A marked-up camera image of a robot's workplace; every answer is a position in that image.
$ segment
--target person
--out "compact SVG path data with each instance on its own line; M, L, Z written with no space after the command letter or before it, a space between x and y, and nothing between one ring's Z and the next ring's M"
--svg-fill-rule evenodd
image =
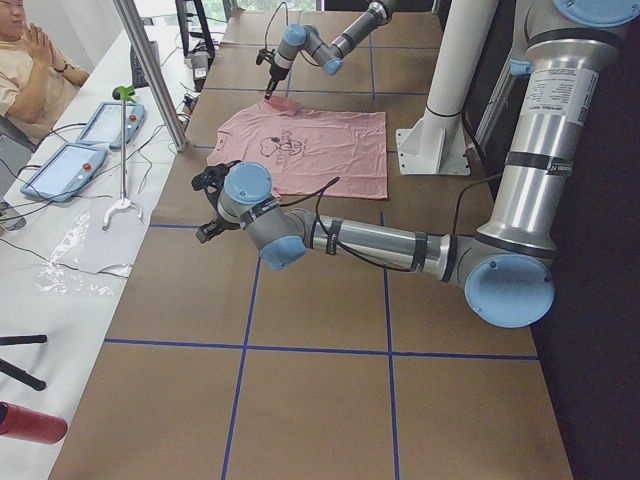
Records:
M23 0L0 0L0 115L37 145L88 77L42 28L27 26Z

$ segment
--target bracelet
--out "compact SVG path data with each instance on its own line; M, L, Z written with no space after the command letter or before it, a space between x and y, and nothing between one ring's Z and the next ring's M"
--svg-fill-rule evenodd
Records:
M53 70L57 73L64 73L67 71L67 68L69 68L69 64L67 62L64 62L64 68L62 70L58 70L56 67L53 67Z

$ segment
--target black tripod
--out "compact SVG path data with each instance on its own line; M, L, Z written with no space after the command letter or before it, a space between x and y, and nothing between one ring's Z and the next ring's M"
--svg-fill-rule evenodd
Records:
M46 335L25 335L21 337L0 337L0 346L2 345L23 345L27 343L45 343L47 341ZM39 380L33 375L28 374L24 370L6 362L0 358L0 372L6 373L11 378L29 385L31 388L37 391L44 390L47 387L47 382Z

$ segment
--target blue joint cap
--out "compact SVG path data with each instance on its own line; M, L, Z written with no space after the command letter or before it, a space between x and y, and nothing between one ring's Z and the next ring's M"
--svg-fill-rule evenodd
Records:
M267 244L261 251L260 256L267 262L271 270L277 272L291 265L306 252L304 243L300 237L288 235L280 237Z
M293 47L302 45L307 39L307 32L304 27L297 23L292 23L284 31L284 41Z
M490 257L477 265L464 286L475 313L497 327L517 328L540 320L551 308L551 272L526 255Z
M224 191L243 205L260 203L271 195L271 175L259 163L241 162L225 178Z
M332 58L322 66L322 69L329 75L335 75L342 68L341 58Z
M556 8L572 22L592 28L624 25L640 15L638 0L553 0Z
M511 62L511 75L515 77L531 75L533 65L528 60L516 60L515 58L511 58L509 61Z

